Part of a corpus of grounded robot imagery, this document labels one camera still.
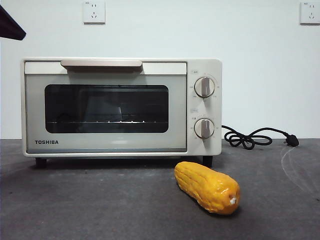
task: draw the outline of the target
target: electrical outlet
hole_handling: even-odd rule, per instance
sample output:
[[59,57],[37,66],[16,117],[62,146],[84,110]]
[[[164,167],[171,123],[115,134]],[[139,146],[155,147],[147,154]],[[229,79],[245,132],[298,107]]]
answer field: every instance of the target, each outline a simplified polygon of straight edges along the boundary
[[320,24],[320,1],[300,3],[300,24]]
[[85,24],[105,24],[106,5],[104,1],[86,1],[82,6]]

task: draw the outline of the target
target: white toaster oven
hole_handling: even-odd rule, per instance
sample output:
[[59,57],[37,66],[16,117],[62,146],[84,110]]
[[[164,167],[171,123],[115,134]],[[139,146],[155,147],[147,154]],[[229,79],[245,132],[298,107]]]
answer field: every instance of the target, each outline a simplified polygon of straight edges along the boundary
[[26,58],[23,154],[48,158],[221,153],[222,63],[213,58]]

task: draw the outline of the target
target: oven door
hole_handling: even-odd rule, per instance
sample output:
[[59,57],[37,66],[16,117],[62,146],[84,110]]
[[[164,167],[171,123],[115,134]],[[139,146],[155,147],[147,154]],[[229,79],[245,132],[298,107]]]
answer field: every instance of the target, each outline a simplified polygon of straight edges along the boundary
[[186,73],[183,62],[141,71],[27,62],[27,153],[186,152]]

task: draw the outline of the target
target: black object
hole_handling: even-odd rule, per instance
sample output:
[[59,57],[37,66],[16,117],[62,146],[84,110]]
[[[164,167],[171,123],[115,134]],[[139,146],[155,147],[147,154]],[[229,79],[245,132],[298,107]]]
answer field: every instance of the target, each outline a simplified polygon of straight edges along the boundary
[[37,169],[45,169],[47,167],[47,159],[36,157],[35,158],[35,167]]
[[[230,130],[224,135],[224,139],[227,142],[229,142],[229,144],[232,147],[238,147],[240,144],[242,144],[244,149],[252,150],[255,147],[255,145],[261,145],[261,146],[270,145],[272,143],[271,137],[268,137],[265,135],[255,135],[256,133],[264,130],[270,130],[270,131],[274,131],[274,132],[285,135],[286,136],[285,143],[287,143],[288,146],[296,147],[299,145],[299,141],[295,135],[289,135],[285,131],[281,131],[271,127],[259,128],[253,131],[252,133],[250,133],[249,135],[244,135],[240,132],[237,132],[236,130],[232,129],[229,126],[222,125],[222,128]],[[259,141],[255,141],[254,139],[266,139],[267,142],[259,142]]]
[[212,159],[213,159],[213,156],[203,156],[202,165],[208,168],[212,168]]
[[0,37],[22,40],[25,38],[25,36],[26,32],[0,5]]

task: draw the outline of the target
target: timer dial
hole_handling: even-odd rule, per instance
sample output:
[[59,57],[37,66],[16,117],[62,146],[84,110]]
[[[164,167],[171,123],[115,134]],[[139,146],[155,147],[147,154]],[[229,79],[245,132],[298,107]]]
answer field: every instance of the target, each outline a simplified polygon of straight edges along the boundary
[[215,125],[211,120],[202,118],[195,123],[194,131],[199,138],[208,139],[214,134]]
[[204,76],[195,82],[194,90],[200,97],[207,98],[214,93],[215,83],[211,78]]

